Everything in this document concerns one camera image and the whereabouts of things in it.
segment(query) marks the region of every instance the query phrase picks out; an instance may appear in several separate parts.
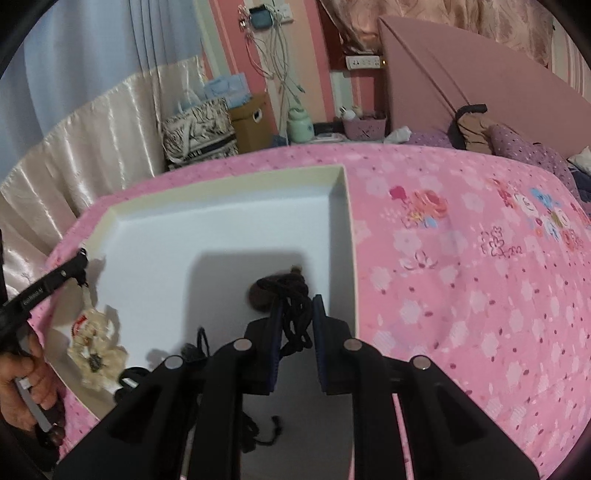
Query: cardboard box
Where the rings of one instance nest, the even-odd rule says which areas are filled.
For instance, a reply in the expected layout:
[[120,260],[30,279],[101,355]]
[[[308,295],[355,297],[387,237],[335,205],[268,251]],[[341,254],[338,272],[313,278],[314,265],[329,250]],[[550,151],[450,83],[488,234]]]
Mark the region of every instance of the cardboard box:
[[271,146],[273,131],[271,119],[266,115],[266,102],[266,93],[255,93],[249,102],[229,110],[240,153],[263,150]]

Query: tissue box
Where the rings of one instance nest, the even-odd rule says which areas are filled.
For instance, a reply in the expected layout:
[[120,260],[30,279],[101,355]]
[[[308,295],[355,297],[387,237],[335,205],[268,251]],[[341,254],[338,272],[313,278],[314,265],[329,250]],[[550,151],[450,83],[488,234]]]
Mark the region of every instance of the tissue box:
[[244,105],[252,98],[251,91],[246,82],[246,75],[243,73],[217,77],[207,82],[203,90],[208,99],[224,97],[228,108],[236,108]]

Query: purple pillow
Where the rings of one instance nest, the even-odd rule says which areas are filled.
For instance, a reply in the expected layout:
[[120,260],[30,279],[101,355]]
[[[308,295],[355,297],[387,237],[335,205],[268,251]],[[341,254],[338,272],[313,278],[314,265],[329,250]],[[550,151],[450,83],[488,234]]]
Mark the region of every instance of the purple pillow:
[[567,163],[556,150],[542,144],[534,145],[529,143],[513,130],[502,127],[501,125],[490,127],[488,134],[491,137],[491,144],[495,155],[541,167],[549,171],[558,177],[579,203],[582,203],[573,175],[569,172]]
[[453,148],[449,137],[444,132],[433,130],[431,132],[413,132],[410,140],[405,145],[419,145],[422,147]]

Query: curtain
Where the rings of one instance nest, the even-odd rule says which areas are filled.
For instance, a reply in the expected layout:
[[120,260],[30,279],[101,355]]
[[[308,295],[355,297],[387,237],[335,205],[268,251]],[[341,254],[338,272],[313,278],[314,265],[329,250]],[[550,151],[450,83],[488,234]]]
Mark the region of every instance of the curtain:
[[378,17],[396,15],[462,28],[522,51],[542,65],[550,62],[553,17],[537,0],[319,1],[354,52],[381,52]]
[[160,122],[203,87],[185,0],[59,0],[0,79],[0,228],[9,294],[76,218],[164,171]]

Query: power outlet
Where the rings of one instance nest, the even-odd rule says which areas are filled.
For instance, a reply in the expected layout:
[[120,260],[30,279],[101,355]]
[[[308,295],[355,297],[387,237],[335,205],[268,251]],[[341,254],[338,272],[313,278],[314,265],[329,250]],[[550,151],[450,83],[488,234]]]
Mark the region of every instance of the power outlet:
[[294,21],[294,14],[291,11],[290,4],[281,4],[275,7],[275,10],[281,17],[281,23],[291,23]]
[[347,55],[345,62],[349,70],[382,68],[382,59],[378,55]]

